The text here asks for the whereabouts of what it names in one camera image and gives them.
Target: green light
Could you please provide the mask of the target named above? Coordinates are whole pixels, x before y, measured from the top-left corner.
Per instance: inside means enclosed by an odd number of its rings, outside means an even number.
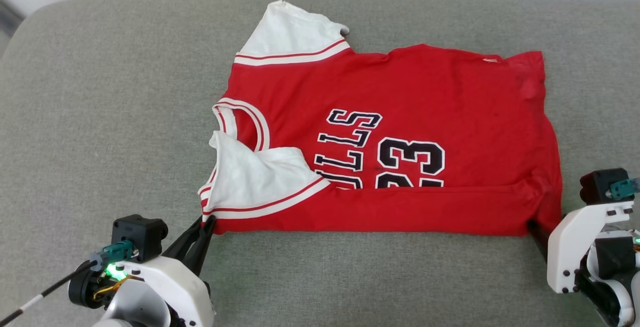
[[[107,265],[107,268],[104,269],[104,272],[107,274],[107,276],[118,281],[124,280],[127,276],[127,274],[123,270],[116,270],[115,263]]]

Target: black cable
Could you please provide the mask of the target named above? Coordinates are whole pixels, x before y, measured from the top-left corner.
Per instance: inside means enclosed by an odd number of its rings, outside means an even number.
[[[29,300],[29,302],[26,302],[22,307],[18,308],[16,311],[14,311],[10,315],[6,316],[6,318],[4,318],[3,320],[0,320],[0,327],[5,327],[6,325],[9,324],[9,322],[15,320],[16,318],[18,318],[18,316],[20,316],[21,314],[25,313],[25,311],[29,307],[33,306],[36,302],[38,302],[39,300],[42,300],[48,294],[50,294],[53,291],[57,290],[63,284],[66,284],[67,282],[69,282],[71,279],[73,279],[73,277],[78,276],[82,272],[85,272],[86,270],[89,270],[89,268],[92,268],[97,264],[98,264],[98,261],[95,261],[95,260],[94,261],[88,261],[88,260],[84,261],[80,265],[80,267],[78,267],[74,272],[70,273],[69,275],[67,275],[63,279],[60,279],[59,281],[55,282],[54,284],[51,284],[51,286],[49,288],[45,289],[44,291],[42,291],[42,293],[40,293],[39,295],[35,296],[34,298],[31,298],[31,300]]]

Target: red fabric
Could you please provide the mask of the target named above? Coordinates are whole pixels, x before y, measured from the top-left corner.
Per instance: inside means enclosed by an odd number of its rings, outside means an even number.
[[[263,113],[270,148],[297,147],[311,170],[359,177],[362,188],[336,182],[284,211],[258,218],[220,219],[224,231],[441,231],[523,235],[535,219],[551,231],[560,222],[562,177],[558,145],[544,115],[544,63],[530,51],[510,58],[417,45],[389,54],[346,49],[317,62],[251,66],[234,63],[224,97],[252,104]],[[331,124],[332,110],[377,113],[375,128]],[[256,146],[256,127],[234,112],[238,140]],[[362,147],[319,134],[357,139]],[[421,163],[390,154],[397,168],[379,161],[385,138],[437,144],[444,168],[425,174]],[[316,155],[346,163],[362,153],[362,170],[325,163]],[[404,175],[411,186],[376,188],[384,172]],[[420,186],[421,179],[443,181]]]

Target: basketball jersey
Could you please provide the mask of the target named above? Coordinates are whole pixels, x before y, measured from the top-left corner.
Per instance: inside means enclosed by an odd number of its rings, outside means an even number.
[[[214,106],[200,189],[225,231],[522,235],[560,222],[539,51],[356,53],[348,29],[270,3]]]

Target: gray cushion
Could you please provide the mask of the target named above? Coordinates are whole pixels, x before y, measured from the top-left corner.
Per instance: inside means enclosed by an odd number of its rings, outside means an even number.
[[[212,104],[274,0],[73,0],[18,29],[0,64],[0,314],[110,242],[111,222],[199,215]],[[570,0],[289,0],[350,27],[357,52],[427,43],[544,52],[564,208],[579,178],[640,174],[640,4]],[[227,233],[202,279],[217,326],[600,326],[557,295],[530,237]],[[66,288],[15,326],[91,326]]]

